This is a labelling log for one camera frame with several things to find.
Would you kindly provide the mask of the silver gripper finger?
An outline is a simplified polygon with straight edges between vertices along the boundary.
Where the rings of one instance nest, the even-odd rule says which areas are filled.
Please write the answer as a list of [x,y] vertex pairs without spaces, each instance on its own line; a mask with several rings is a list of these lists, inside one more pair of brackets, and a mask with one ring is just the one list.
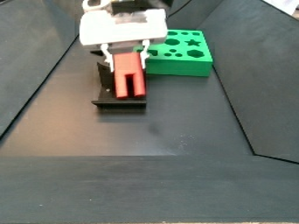
[[108,51],[108,44],[106,43],[100,45],[100,50],[105,55],[105,62],[109,65],[109,71],[110,71],[110,73],[113,73],[114,72],[113,55]]
[[149,45],[151,45],[149,39],[143,40],[141,42],[143,50],[140,52],[140,60],[141,60],[143,69],[145,69],[145,59],[149,57],[149,54],[147,52]]

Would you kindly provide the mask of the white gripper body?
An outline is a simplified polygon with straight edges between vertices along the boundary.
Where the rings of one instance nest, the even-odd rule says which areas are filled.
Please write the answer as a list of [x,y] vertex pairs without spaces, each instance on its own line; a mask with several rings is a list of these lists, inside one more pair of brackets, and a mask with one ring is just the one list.
[[89,50],[102,44],[143,42],[160,44],[167,36],[165,11],[151,9],[112,15],[105,10],[85,11],[78,24],[78,41]]

